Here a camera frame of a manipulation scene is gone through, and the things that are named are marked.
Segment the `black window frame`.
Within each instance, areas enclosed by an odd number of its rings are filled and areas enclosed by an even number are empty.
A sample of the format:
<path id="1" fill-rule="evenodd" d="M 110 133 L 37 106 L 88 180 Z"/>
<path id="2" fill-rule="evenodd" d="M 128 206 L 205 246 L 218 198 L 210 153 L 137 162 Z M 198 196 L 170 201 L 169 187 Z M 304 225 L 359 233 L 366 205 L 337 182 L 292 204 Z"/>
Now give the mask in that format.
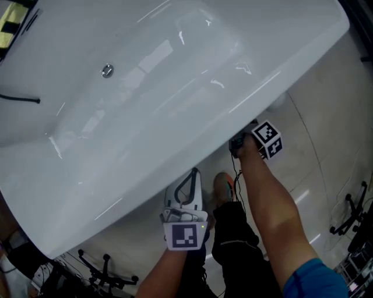
<path id="1" fill-rule="evenodd" d="M 8 5 L 0 17 L 0 63 L 3 62 L 18 36 L 31 28 L 41 10 L 39 0 L 0 0 Z"/>

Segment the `white bathtub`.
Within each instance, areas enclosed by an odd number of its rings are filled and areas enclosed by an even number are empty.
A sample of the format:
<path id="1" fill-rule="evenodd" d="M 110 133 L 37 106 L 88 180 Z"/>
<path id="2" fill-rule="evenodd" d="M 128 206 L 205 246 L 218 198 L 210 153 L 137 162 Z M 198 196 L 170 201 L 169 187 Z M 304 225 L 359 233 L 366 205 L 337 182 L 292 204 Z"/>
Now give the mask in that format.
<path id="1" fill-rule="evenodd" d="M 338 0 L 39 0 L 0 63 L 0 192 L 55 258 L 224 144 L 349 29 Z M 101 75 L 107 64 L 113 75 Z"/>

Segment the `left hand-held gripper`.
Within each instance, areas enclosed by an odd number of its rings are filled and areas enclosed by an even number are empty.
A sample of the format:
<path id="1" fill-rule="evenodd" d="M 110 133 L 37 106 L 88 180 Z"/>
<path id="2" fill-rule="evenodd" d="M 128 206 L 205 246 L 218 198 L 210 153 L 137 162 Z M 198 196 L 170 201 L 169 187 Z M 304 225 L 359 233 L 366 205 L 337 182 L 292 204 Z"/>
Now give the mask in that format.
<path id="1" fill-rule="evenodd" d="M 166 188 L 160 214 L 167 247 L 170 251 L 199 250 L 207 231 L 208 214 L 202 210 L 202 181 L 197 168 Z"/>

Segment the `person's right hand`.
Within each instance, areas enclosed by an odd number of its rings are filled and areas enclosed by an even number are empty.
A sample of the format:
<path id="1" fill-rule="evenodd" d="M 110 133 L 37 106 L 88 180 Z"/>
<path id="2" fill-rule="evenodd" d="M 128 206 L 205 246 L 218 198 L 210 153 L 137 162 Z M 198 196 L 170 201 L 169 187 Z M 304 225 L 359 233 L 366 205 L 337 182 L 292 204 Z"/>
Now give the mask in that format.
<path id="1" fill-rule="evenodd" d="M 237 151 L 237 157 L 240 161 L 245 158 L 261 157 L 258 146 L 252 134 L 246 134 L 243 138 L 243 144 Z"/>

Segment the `person's left forearm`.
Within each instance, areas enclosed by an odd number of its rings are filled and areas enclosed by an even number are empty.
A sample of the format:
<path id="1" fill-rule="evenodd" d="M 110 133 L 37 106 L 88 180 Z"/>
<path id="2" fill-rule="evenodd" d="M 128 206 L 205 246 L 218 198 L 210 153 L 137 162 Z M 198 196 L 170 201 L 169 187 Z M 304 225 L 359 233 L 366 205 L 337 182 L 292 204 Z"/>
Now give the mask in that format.
<path id="1" fill-rule="evenodd" d="M 135 298 L 175 298 L 186 258 L 187 251 L 166 249 L 140 284 Z"/>

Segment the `white power strip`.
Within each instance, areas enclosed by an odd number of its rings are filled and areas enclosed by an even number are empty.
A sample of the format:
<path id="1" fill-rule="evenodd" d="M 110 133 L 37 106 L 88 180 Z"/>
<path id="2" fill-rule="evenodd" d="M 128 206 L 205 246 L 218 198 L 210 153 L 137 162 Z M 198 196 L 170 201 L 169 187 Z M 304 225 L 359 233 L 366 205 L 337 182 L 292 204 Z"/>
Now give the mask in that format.
<path id="1" fill-rule="evenodd" d="M 50 263 L 41 265 L 34 274 L 31 284 L 38 290 L 42 287 L 44 282 L 49 278 L 52 273 L 53 266 Z"/>

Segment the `person's teal shirt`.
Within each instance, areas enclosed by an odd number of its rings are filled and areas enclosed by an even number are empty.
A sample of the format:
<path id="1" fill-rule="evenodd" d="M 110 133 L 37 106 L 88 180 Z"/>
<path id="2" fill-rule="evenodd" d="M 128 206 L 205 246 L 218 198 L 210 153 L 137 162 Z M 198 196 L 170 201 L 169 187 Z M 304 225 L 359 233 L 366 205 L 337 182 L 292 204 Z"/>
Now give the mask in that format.
<path id="1" fill-rule="evenodd" d="M 349 298 L 349 290 L 340 274 L 314 258 L 289 277 L 283 298 Z"/>

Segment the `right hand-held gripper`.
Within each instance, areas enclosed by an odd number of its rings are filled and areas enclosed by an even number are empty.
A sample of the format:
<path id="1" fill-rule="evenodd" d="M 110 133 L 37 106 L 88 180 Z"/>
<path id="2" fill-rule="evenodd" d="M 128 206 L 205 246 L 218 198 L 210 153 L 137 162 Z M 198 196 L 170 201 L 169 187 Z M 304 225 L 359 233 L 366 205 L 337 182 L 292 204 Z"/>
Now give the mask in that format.
<path id="1" fill-rule="evenodd" d="M 230 139 L 229 150 L 234 158 L 238 158 L 237 152 L 249 134 L 254 138 L 262 159 L 270 160 L 283 149 L 281 133 L 268 120 L 259 123 L 255 119 Z"/>

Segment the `person's right forearm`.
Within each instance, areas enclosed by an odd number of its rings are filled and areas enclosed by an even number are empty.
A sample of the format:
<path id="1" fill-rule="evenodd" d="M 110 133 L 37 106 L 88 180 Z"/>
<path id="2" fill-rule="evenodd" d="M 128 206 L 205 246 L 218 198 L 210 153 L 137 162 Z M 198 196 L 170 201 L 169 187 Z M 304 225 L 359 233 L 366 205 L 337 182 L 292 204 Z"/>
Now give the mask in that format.
<path id="1" fill-rule="evenodd" d="M 241 150 L 239 159 L 254 222 L 276 280 L 283 288 L 300 266 L 318 255 L 305 235 L 293 198 L 258 152 Z"/>

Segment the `person's black trousers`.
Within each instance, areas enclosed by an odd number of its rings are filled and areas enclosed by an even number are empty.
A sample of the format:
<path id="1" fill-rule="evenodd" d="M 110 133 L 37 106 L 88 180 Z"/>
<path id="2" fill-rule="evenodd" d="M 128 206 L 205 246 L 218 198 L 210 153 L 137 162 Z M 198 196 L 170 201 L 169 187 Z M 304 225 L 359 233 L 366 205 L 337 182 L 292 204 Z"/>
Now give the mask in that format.
<path id="1" fill-rule="evenodd" d="M 224 298 L 282 298 L 241 203 L 224 203 L 213 215 L 216 223 L 212 256 L 223 270 Z M 206 282 L 205 258 L 205 247 L 188 252 L 175 298 L 217 298 Z"/>

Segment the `black office chair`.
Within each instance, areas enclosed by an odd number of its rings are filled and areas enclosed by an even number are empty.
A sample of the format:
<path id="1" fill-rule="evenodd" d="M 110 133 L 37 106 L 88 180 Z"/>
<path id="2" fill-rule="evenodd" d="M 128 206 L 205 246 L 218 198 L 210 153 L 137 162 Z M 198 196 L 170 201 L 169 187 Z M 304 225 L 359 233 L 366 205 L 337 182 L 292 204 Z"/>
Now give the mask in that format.
<path id="1" fill-rule="evenodd" d="M 137 285 L 139 278 L 136 275 L 132 275 L 130 278 L 122 279 L 118 276 L 113 276 L 108 273 L 108 263 L 111 257 L 108 254 L 103 255 L 103 269 L 100 271 L 91 263 L 89 263 L 85 258 L 85 251 L 82 249 L 78 250 L 79 259 L 81 262 L 88 267 L 92 279 L 99 280 L 98 289 L 101 290 L 105 284 L 109 286 L 109 291 L 112 288 L 117 288 L 122 290 L 125 285 Z"/>
<path id="2" fill-rule="evenodd" d="M 367 188 L 368 185 L 366 181 L 362 181 L 360 187 L 361 196 L 359 196 L 357 204 L 354 203 L 352 195 L 350 193 L 346 194 L 344 201 L 348 203 L 350 215 L 339 227 L 331 226 L 329 229 L 329 232 L 331 234 L 338 234 L 339 236 L 343 236 L 353 226 L 355 221 L 361 222 L 364 219 L 363 202 L 367 193 Z"/>

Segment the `person's right shoe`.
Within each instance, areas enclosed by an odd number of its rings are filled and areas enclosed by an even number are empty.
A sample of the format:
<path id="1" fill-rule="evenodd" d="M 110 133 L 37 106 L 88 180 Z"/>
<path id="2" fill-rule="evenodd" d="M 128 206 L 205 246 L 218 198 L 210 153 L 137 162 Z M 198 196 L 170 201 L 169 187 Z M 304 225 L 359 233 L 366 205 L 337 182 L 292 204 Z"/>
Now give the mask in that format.
<path id="1" fill-rule="evenodd" d="M 213 181 L 213 195 L 217 207 L 234 201 L 234 181 L 228 173 L 220 172 L 215 176 Z"/>

